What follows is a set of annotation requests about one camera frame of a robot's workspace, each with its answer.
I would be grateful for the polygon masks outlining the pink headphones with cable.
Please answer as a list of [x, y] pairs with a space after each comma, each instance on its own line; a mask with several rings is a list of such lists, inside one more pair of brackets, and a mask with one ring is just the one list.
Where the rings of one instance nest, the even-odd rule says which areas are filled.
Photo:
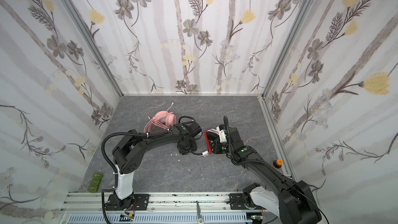
[[149, 121], [144, 127], [144, 132], [152, 132], [154, 127], [168, 129], [169, 126], [175, 125], [177, 123], [176, 115], [170, 111], [173, 105], [174, 102], [171, 103], [171, 106], [167, 110], [159, 111], [153, 117], [148, 117]]

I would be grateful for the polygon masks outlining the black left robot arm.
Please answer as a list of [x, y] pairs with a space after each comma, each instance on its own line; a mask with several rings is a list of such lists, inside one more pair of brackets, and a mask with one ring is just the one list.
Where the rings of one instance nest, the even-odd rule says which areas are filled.
[[167, 144], [176, 144], [181, 155], [197, 151], [196, 140], [202, 129], [190, 116], [182, 116], [176, 124], [155, 132], [116, 132], [106, 136], [101, 142], [101, 153], [113, 170], [114, 186], [101, 190], [102, 213], [110, 223], [107, 210], [132, 209], [134, 198], [134, 172], [141, 165], [147, 151]]

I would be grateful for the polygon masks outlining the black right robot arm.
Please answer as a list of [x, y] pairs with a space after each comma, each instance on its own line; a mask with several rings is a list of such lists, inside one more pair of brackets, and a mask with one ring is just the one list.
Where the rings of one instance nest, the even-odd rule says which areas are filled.
[[227, 116], [223, 117], [223, 126], [227, 141], [223, 153], [233, 165], [251, 171], [271, 188], [254, 188], [249, 193], [254, 205], [272, 212], [283, 224], [317, 224], [327, 219], [307, 183], [297, 182], [265, 162], [254, 148], [244, 144], [237, 128], [229, 126]]

